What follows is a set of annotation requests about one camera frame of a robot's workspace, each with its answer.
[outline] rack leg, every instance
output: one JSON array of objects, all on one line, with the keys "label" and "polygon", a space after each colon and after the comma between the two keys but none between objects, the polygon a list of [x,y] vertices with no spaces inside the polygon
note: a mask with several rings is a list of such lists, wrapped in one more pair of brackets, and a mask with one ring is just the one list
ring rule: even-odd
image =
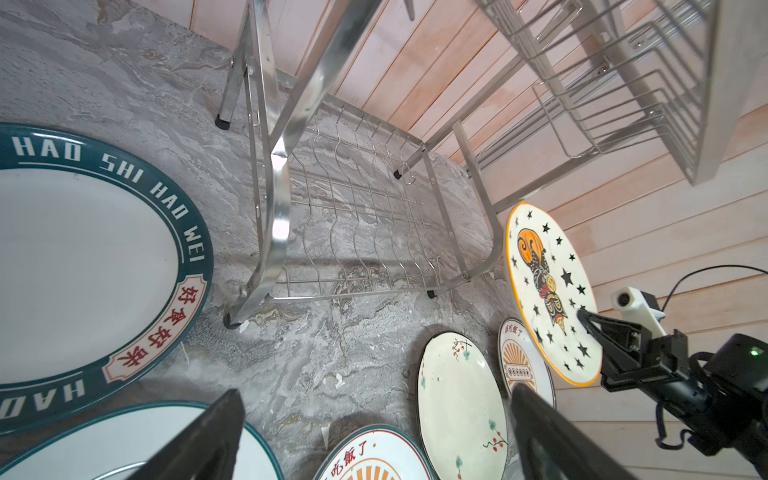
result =
[{"label": "rack leg", "polygon": [[232,114],[235,111],[237,96],[240,95],[240,88],[243,86],[243,78],[247,68],[246,52],[250,46],[250,29],[248,28],[249,5],[246,3],[243,19],[240,22],[240,34],[235,51],[230,61],[230,71],[227,74],[227,84],[224,86],[224,92],[221,96],[221,106],[216,115],[214,123],[222,130],[230,129]]}]

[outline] red chinese characters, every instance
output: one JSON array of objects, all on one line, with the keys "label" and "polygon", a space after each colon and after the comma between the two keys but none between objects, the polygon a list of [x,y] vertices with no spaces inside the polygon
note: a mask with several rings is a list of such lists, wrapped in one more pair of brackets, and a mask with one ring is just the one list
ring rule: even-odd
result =
[{"label": "red chinese characters", "polygon": [[197,289],[193,286],[182,286],[181,292],[182,293],[179,296],[179,300],[184,302],[184,305],[187,305],[188,303],[194,303],[194,301],[197,299]]},{"label": "red chinese characters", "polygon": [[162,325],[157,326],[157,332],[149,335],[149,343],[155,348],[159,349],[163,346],[166,340],[170,339],[172,335],[169,329],[163,328]]},{"label": "red chinese characters", "polygon": [[177,323],[179,323],[181,320],[185,318],[187,318],[187,315],[184,313],[184,308],[182,307],[179,309],[178,312],[176,311],[176,309],[171,310],[170,316],[165,320],[163,320],[163,322],[165,323],[168,320],[170,320],[174,325],[176,325]]},{"label": "red chinese characters", "polygon": [[147,356],[147,350],[137,346],[133,351],[128,350],[125,356],[119,356],[118,360],[125,360],[123,366],[138,366],[141,364],[141,359]]}]

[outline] white plate with teal rim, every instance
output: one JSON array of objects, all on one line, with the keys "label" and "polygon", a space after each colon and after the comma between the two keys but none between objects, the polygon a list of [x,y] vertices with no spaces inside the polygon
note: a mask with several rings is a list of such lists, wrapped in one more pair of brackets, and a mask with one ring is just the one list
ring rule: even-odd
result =
[{"label": "white plate with teal rim", "polygon": [[163,359],[214,268],[192,200],[81,135],[0,124],[0,435],[82,410]]},{"label": "white plate with teal rim", "polygon": [[512,289],[531,339],[564,380],[592,384],[603,349],[576,313],[598,308],[571,242],[547,212],[525,203],[509,214],[505,239]]},{"label": "white plate with teal rim", "polygon": [[448,332],[424,348],[417,398],[424,448],[441,480],[498,480],[509,438],[491,366],[465,336]]},{"label": "white plate with teal rim", "polygon": [[315,480],[432,480],[429,463],[408,436],[389,425],[348,435],[326,457]]},{"label": "white plate with teal rim", "polygon": [[554,407],[552,375],[525,325],[518,319],[506,319],[498,331],[498,365],[510,396],[517,383],[524,383]]},{"label": "white plate with teal rim", "polygon": [[[120,480],[147,460],[207,408],[197,402],[155,402],[118,410],[78,425],[0,468],[1,480]],[[283,480],[272,449],[247,424],[240,436],[234,480]]]}]

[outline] black cable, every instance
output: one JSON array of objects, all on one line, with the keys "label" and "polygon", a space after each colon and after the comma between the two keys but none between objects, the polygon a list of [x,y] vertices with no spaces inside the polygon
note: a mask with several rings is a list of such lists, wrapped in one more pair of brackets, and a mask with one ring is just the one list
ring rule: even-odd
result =
[{"label": "black cable", "polygon": [[688,278],[691,275],[696,275],[697,273],[706,272],[707,270],[712,270],[712,269],[715,269],[715,268],[727,268],[727,267],[728,268],[731,268],[731,267],[733,267],[733,268],[748,268],[750,270],[756,270],[758,272],[765,273],[766,275],[768,275],[768,271],[765,271],[762,268],[757,268],[756,266],[749,266],[749,265],[713,265],[713,266],[708,266],[706,268],[698,269],[696,271],[688,273],[686,276],[684,276],[683,278],[679,279],[677,281],[677,283],[674,284],[674,286],[672,287],[672,291],[670,292],[669,295],[667,295],[667,300],[664,302],[664,306],[661,307],[661,311],[663,312],[664,309],[667,308],[667,304],[670,302],[670,299],[672,298],[672,294],[674,293],[675,290],[677,290],[677,288],[683,282],[683,280],[685,280],[686,278]]},{"label": "black cable", "polygon": [[667,427],[664,425],[664,402],[656,404],[656,428],[659,430],[659,438],[656,439],[656,445],[663,450],[680,450],[685,446],[685,434],[695,435],[693,430],[682,429],[680,430],[680,444],[669,445],[664,443],[664,439],[667,437]]}]

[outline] orange sunburst pattern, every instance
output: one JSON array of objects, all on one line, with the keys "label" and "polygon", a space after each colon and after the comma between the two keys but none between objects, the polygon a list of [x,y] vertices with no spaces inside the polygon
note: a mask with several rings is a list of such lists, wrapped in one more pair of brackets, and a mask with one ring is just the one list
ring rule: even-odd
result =
[{"label": "orange sunburst pattern", "polygon": [[535,392],[536,378],[523,349],[516,342],[507,340],[502,347],[502,358],[504,359],[504,377],[510,388],[515,382],[523,382]]},{"label": "orange sunburst pattern", "polygon": [[346,473],[346,480],[400,480],[400,475],[387,462],[378,458],[366,458],[356,463]]}]

